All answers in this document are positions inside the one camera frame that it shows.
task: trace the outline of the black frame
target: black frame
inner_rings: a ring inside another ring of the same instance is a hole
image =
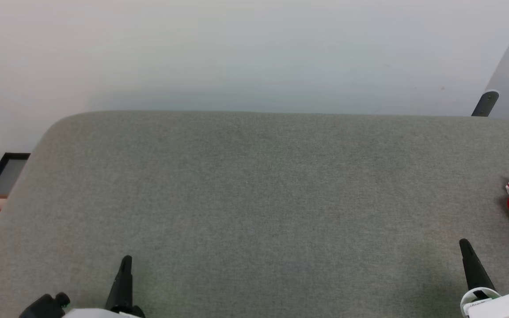
[[[30,153],[6,152],[0,160],[0,176],[3,173],[9,160],[27,160],[29,159],[29,156]]]

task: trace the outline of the gray fabric surface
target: gray fabric surface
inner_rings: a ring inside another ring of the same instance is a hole
[[[103,307],[133,256],[148,318],[459,317],[468,238],[509,293],[509,121],[89,113],[0,215],[0,318]]]

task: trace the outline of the gray table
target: gray table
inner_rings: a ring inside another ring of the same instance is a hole
[[[509,121],[104,112],[44,135],[0,215],[0,318],[459,317],[468,238],[509,293]]]

